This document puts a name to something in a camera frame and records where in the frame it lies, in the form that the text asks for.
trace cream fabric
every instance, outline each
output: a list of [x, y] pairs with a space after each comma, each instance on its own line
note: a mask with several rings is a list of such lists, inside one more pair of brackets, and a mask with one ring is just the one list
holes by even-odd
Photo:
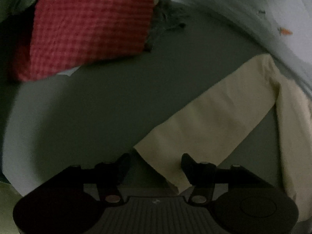
[[256, 56], [154, 128], [135, 149], [179, 192], [190, 187], [183, 153], [219, 165], [276, 104], [281, 165], [299, 220], [311, 216], [311, 101], [268, 54]]

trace metal screw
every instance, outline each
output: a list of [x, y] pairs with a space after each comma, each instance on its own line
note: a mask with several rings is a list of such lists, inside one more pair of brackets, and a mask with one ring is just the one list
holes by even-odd
[[121, 198], [118, 195], [108, 195], [106, 196], [105, 200], [108, 203], [118, 203], [121, 200]]
[[203, 204], [207, 201], [205, 196], [202, 195], [195, 195], [192, 197], [192, 201], [196, 204]]

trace pillow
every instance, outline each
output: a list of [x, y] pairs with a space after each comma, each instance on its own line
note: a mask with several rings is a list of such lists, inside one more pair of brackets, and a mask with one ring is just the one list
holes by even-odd
[[38, 0], [26, 59], [18, 45], [12, 75], [39, 80], [100, 59], [140, 54], [153, 0]]

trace gingham fabric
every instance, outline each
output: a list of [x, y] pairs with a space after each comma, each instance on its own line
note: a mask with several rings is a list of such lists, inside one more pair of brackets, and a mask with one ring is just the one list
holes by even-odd
[[143, 51], [153, 0], [38, 0], [27, 55], [18, 45], [16, 80], [39, 80], [95, 60]]

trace ridged black surface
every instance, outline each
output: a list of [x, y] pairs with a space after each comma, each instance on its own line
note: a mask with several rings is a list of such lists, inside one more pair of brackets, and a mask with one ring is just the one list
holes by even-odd
[[219, 234], [222, 230], [205, 208], [184, 198], [132, 197], [126, 205], [105, 210], [86, 234]]

